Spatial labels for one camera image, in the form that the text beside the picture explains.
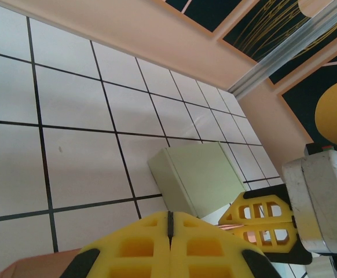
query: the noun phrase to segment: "white tiled wall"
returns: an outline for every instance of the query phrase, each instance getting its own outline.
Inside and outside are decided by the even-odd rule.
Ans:
[[[280,182],[231,94],[0,8],[0,270],[165,210],[147,160],[211,141]]]

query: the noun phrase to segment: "pale green box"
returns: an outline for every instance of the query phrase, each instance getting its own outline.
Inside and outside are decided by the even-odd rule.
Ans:
[[[205,217],[245,191],[218,142],[164,148],[148,165],[171,211]]]

